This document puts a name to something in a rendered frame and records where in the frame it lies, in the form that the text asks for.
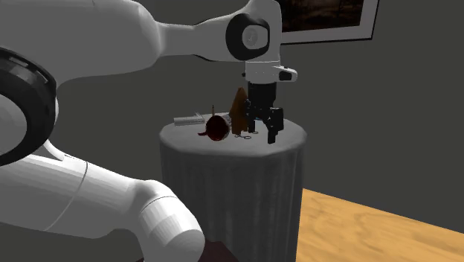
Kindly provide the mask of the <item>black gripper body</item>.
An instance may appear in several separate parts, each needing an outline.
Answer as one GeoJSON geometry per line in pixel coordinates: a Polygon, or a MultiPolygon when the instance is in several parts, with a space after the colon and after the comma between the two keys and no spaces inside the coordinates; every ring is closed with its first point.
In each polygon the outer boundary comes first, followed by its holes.
{"type": "Polygon", "coordinates": [[[263,117],[268,108],[274,107],[276,96],[276,83],[257,84],[248,82],[248,99],[255,105],[257,117],[263,117]]]}

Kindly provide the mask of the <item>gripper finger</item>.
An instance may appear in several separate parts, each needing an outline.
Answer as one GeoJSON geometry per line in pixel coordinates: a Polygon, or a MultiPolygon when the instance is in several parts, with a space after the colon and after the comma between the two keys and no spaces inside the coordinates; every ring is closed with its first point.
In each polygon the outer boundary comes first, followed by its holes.
{"type": "Polygon", "coordinates": [[[247,120],[248,132],[255,133],[256,107],[249,99],[245,100],[245,118],[247,120]]]}
{"type": "Polygon", "coordinates": [[[263,123],[268,129],[268,143],[273,144],[279,131],[284,129],[283,108],[270,107],[265,111],[263,123]]]}

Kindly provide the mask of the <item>brown cone-shaped object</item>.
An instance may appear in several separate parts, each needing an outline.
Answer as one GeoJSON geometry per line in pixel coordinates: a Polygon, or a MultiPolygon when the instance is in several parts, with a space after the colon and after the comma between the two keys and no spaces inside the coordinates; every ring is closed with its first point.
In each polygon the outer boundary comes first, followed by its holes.
{"type": "Polygon", "coordinates": [[[239,87],[229,111],[231,131],[234,135],[240,135],[241,132],[248,130],[248,121],[245,117],[245,102],[247,99],[248,96],[245,90],[239,87]]]}

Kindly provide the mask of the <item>dark red round object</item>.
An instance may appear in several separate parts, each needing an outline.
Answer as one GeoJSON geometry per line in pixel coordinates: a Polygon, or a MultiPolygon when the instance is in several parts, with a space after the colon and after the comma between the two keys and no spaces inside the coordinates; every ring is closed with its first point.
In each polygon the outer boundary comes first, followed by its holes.
{"type": "Polygon", "coordinates": [[[231,131],[231,118],[226,115],[212,115],[205,124],[205,131],[200,136],[207,136],[212,141],[221,141],[228,137],[231,131]]]}

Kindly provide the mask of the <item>round table with grey cloth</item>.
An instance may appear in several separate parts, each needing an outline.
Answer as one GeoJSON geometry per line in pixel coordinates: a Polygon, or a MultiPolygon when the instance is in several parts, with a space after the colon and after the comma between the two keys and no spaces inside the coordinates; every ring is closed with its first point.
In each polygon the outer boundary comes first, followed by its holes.
{"type": "Polygon", "coordinates": [[[159,133],[162,182],[239,262],[295,262],[307,134],[286,120],[275,143],[256,122],[251,139],[200,136],[203,125],[159,133]]]}

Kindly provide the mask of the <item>framed wall picture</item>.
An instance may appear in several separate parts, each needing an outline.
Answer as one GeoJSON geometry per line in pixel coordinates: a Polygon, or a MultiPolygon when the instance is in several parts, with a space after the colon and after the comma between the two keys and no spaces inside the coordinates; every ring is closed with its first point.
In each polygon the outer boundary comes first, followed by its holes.
{"type": "Polygon", "coordinates": [[[282,43],[371,40],[379,0],[277,0],[282,9],[282,43]]]}

